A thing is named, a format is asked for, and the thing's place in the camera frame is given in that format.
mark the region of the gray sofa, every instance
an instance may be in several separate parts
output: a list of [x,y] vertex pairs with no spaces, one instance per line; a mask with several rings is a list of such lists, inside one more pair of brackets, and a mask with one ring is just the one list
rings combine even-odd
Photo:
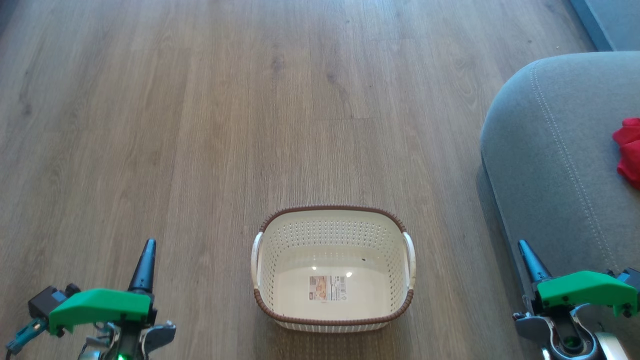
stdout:
[[[542,59],[504,85],[481,153],[514,254],[525,238],[553,275],[640,269],[640,191],[616,173],[611,138],[627,117],[640,117],[640,52]],[[640,318],[610,313],[606,330],[640,359]]]
[[599,51],[640,50],[640,1],[571,0]]

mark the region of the red cloth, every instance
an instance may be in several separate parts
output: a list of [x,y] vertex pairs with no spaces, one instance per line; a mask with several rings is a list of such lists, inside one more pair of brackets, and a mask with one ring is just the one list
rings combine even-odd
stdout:
[[618,173],[634,188],[640,190],[640,118],[625,119],[622,128],[613,133],[620,146]]

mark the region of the laundry basket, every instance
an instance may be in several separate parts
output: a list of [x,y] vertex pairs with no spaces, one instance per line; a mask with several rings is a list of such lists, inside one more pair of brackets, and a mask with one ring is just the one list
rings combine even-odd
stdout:
[[415,252],[390,213],[356,206],[279,211],[260,228],[251,256],[260,308],[288,329],[379,329],[413,298]]

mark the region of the sofa stitching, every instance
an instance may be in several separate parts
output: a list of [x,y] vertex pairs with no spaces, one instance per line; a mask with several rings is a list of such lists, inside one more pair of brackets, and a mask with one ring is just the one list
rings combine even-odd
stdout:
[[529,72],[529,79],[531,80],[531,87],[533,88],[533,92],[534,95],[536,96],[536,100],[538,101],[538,104],[540,106],[540,109],[542,110],[542,114],[545,117],[545,120],[547,122],[547,125],[549,126],[549,129],[551,130],[551,133],[554,137],[554,141],[556,143],[556,145],[558,146],[558,150],[560,152],[560,155],[562,156],[562,159],[564,161],[564,165],[566,167],[567,172],[569,173],[569,177],[573,183],[573,187],[575,188],[575,191],[577,192],[578,198],[580,200],[580,203],[582,204],[582,210],[584,211],[584,214],[587,216],[587,220],[589,221],[589,225],[591,227],[591,232],[593,233],[593,236],[596,240],[596,242],[598,243],[598,247],[600,247],[600,252],[602,253],[602,256],[605,260],[605,262],[607,261],[607,254],[605,253],[605,249],[602,246],[602,242],[600,241],[600,239],[602,239],[604,241],[604,245],[607,248],[607,252],[609,253],[609,259],[613,262],[613,265],[615,266],[616,270],[618,269],[618,266],[616,264],[615,259],[613,258],[613,255],[611,254],[611,249],[609,248],[609,244],[607,243],[606,238],[604,237],[604,234],[602,233],[602,230],[600,228],[600,223],[595,215],[595,212],[593,211],[593,207],[591,206],[591,201],[589,200],[586,191],[584,189],[584,185],[582,184],[582,181],[580,180],[580,177],[577,173],[577,170],[575,168],[575,164],[573,163],[573,160],[571,159],[571,155],[569,154],[568,149],[566,148],[565,144],[564,144],[564,140],[562,138],[562,135],[560,134],[560,130],[558,128],[557,122],[553,116],[553,114],[551,114],[551,110],[547,104],[547,100],[545,99],[544,95],[542,94],[542,90],[540,88],[540,82],[538,81],[538,70],[537,70],[537,66],[539,64],[539,61],[537,61],[536,63],[533,64],[533,66],[531,67],[531,70]]

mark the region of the brown basket rim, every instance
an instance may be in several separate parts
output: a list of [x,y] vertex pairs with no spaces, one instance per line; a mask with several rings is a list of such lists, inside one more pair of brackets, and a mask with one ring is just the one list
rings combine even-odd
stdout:
[[386,217],[393,220],[393,222],[396,223],[396,225],[398,226],[398,229],[400,229],[400,232],[406,233],[406,227],[404,226],[402,221],[400,221],[400,219],[397,216],[395,216],[395,214],[380,208],[374,208],[371,206],[357,206],[357,205],[312,205],[312,206],[293,206],[291,208],[285,208],[269,215],[269,217],[267,217],[267,219],[262,223],[262,226],[260,226],[260,232],[263,233],[267,229],[267,226],[272,221],[274,221],[276,217],[279,217],[280,215],[284,215],[288,213],[296,213],[299,211],[313,211],[313,210],[353,210],[353,211],[368,211],[370,213],[378,213],[378,214],[385,215]]
[[[398,229],[402,233],[407,232],[406,227],[404,226],[402,221],[400,221],[400,219],[397,216],[395,216],[393,213],[390,213],[387,210],[380,209],[380,208],[374,208],[370,206],[354,206],[354,205],[313,205],[313,206],[295,206],[291,208],[285,208],[280,211],[276,211],[275,213],[267,217],[267,219],[260,226],[260,232],[263,233],[267,229],[267,226],[276,217],[279,217],[280,215],[284,215],[287,213],[294,213],[298,211],[312,211],[312,210],[355,210],[355,211],[368,211],[371,213],[378,213],[378,214],[385,215],[386,217],[389,217],[391,220],[393,220],[393,222],[396,223],[396,225],[398,226]],[[400,317],[400,315],[402,315],[409,308],[409,305],[413,300],[413,289],[409,289],[407,291],[406,298],[404,298],[403,305],[393,313],[387,316],[379,316],[377,318],[355,319],[355,320],[315,320],[315,319],[302,319],[302,318],[293,318],[290,316],[284,316],[274,312],[273,310],[267,307],[267,305],[262,300],[262,295],[260,294],[259,289],[253,289],[253,296],[255,297],[255,301],[256,303],[258,303],[258,306],[260,307],[260,309],[265,314],[269,315],[274,320],[279,322],[298,323],[301,325],[315,325],[315,326],[353,326],[353,325],[357,326],[357,325],[372,325],[375,323],[385,323]]]

